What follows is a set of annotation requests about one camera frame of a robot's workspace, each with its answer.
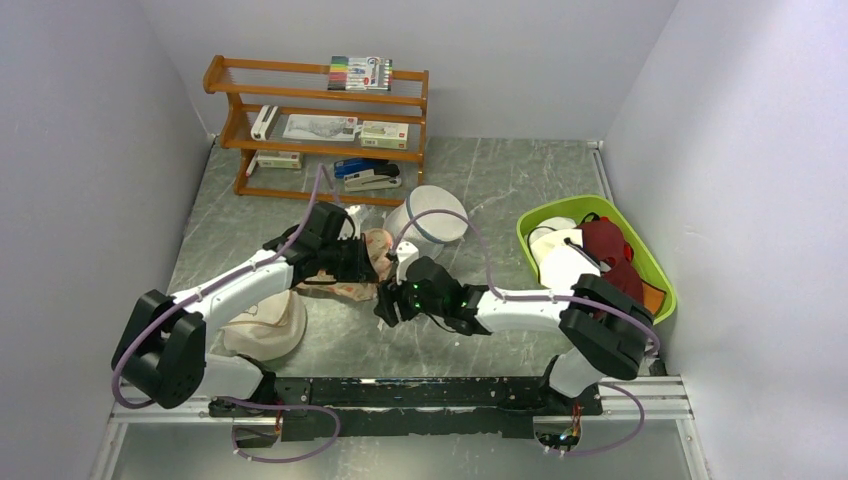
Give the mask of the floral mesh laundry bag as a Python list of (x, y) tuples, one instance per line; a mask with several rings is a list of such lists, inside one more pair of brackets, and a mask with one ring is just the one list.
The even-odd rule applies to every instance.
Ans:
[(392, 245), (392, 236), (381, 228), (368, 229), (358, 238), (338, 240), (319, 252), (316, 273), (295, 289), (312, 296), (322, 293), (352, 301), (374, 299), (378, 284), (388, 278), (387, 254)]

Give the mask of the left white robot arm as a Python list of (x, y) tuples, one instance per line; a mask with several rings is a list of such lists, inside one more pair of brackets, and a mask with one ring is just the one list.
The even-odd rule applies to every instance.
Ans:
[(146, 292), (111, 360), (115, 400), (172, 409), (194, 395), (232, 397), (251, 415), (268, 413), (277, 400), (274, 374), (250, 355), (218, 355), (209, 346), (248, 308), (321, 272), (346, 283), (378, 279), (353, 210), (324, 201), (225, 273), (174, 294)]

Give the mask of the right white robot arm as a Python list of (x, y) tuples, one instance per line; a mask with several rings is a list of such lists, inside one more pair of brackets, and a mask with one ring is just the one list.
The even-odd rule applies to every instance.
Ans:
[(562, 414), (605, 377), (633, 380), (660, 340), (653, 315), (597, 274), (565, 289), (504, 290), (462, 284), (429, 257), (403, 260), (377, 287), (374, 313), (394, 327), (419, 315), (439, 318), (452, 332), (491, 335), (531, 331), (564, 335), (572, 348), (546, 367), (542, 406)]

